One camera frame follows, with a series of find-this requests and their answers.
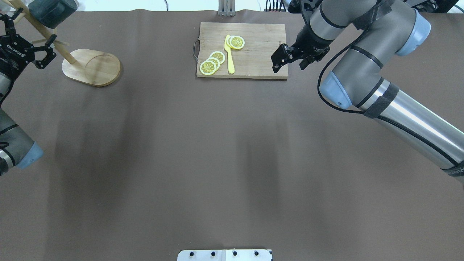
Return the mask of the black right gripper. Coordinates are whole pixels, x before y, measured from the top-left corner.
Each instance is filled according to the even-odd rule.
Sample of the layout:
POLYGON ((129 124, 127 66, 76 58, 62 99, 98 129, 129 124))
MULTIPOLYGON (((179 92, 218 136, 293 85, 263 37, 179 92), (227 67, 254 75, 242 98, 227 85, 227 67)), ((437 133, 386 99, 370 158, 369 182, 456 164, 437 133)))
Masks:
POLYGON ((302 57, 300 69, 306 69, 315 61, 320 61, 330 51, 331 40, 318 36, 310 25, 305 25, 292 46, 281 44, 271 55, 272 70, 278 73, 281 67, 293 63, 294 57, 302 57))

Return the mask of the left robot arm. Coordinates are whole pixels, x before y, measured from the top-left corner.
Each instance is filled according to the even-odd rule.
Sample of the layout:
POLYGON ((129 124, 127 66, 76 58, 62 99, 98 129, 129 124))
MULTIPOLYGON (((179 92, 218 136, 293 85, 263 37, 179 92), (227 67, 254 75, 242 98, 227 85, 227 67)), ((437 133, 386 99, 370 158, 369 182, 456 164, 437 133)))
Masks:
MULTIPOLYGON (((45 69, 56 57, 51 35, 43 46, 34 46, 17 32, 14 20, 24 12, 23 8, 13 15, 1 14, 5 34, 0 37, 0 103, 11 93, 15 81, 24 69, 34 64, 45 69)), ((13 167, 24 169, 43 155, 43 150, 3 109, 0 110, 0 170, 1 175, 13 167)))

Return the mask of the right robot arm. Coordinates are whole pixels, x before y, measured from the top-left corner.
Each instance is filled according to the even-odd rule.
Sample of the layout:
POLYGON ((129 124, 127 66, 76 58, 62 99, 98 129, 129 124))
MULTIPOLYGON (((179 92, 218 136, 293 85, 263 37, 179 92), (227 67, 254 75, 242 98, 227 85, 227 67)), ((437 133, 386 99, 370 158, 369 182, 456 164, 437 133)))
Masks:
POLYGON ((282 43, 271 55, 272 69, 300 61, 304 70, 321 61, 348 25, 362 34, 343 48, 343 57, 318 79, 318 95, 338 111, 377 121, 463 182, 463 132, 380 75, 394 56, 413 52, 427 38, 430 23, 402 0, 292 0, 304 27, 295 43, 282 43))

